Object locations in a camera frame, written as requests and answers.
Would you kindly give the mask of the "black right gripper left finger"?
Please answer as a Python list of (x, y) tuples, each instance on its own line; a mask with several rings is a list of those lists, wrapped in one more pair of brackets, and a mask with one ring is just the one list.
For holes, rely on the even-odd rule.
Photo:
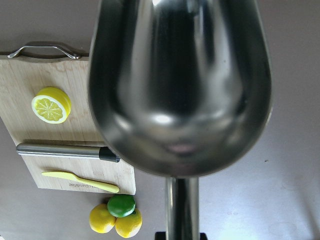
[(154, 240), (166, 240), (166, 232), (156, 232), (154, 235)]

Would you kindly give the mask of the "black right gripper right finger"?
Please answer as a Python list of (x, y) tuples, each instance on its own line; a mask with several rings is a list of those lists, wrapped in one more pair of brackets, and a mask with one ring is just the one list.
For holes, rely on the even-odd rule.
[(200, 240), (207, 240), (207, 235), (204, 232), (200, 233)]

